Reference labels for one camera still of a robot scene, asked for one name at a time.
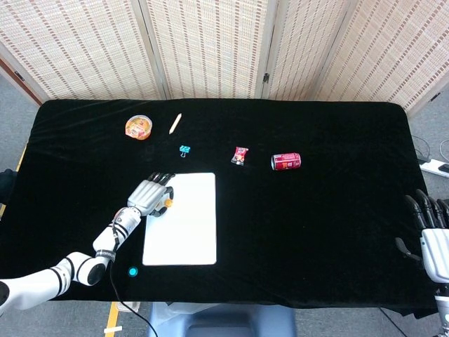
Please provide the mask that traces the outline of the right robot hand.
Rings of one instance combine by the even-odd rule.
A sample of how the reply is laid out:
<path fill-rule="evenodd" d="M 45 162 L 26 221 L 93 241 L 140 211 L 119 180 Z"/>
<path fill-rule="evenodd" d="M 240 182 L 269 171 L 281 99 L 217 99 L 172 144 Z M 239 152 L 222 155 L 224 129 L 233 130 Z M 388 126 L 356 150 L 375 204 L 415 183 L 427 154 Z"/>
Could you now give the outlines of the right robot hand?
<path fill-rule="evenodd" d="M 433 199 L 421 189 L 416 198 L 405 196 L 415 226 L 420 232 L 421 255 L 412 253 L 405 242 L 395 238 L 396 248 L 407 258 L 421 262 L 431 281 L 448 283 L 448 203 Z"/>

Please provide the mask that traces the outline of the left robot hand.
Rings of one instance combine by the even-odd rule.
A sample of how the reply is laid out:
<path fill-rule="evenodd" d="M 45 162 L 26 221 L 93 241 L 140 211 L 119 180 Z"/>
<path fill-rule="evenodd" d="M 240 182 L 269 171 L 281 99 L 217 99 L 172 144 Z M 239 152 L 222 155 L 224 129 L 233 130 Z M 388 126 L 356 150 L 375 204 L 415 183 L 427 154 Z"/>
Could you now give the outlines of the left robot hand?
<path fill-rule="evenodd" d="M 166 202 L 174 197 L 174 189 L 166 185 L 174 177 L 174 173 L 151 173 L 129 196 L 127 206 L 136 208 L 141 216 L 162 216 L 168 210 Z"/>

